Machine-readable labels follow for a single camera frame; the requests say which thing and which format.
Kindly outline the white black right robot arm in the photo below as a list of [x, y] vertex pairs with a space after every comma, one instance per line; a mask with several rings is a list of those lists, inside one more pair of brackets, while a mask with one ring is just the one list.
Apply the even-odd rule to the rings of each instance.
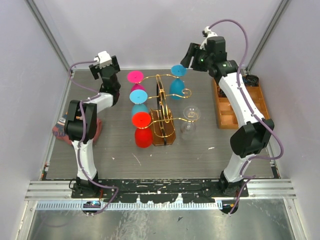
[[237, 63], [227, 59], [224, 37], [209, 34], [201, 44], [190, 43], [180, 63], [185, 68], [209, 73], [235, 113], [238, 130], [230, 138], [232, 155], [218, 180], [220, 193], [231, 197], [242, 187], [251, 158], [267, 146], [275, 124], [256, 108]]

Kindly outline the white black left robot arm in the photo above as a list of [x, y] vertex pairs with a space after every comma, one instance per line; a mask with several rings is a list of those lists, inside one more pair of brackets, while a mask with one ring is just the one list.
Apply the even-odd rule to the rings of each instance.
[[120, 66], [115, 55], [107, 51], [97, 54], [92, 61], [82, 61], [80, 64], [90, 64], [89, 70], [94, 79], [101, 79], [98, 91], [90, 89], [95, 95], [85, 100], [71, 100], [64, 123], [77, 162], [77, 176], [72, 190], [82, 196], [95, 198], [103, 186], [99, 184], [98, 171], [94, 163], [93, 140], [98, 129], [98, 113], [113, 107], [119, 100], [121, 84], [117, 73]]

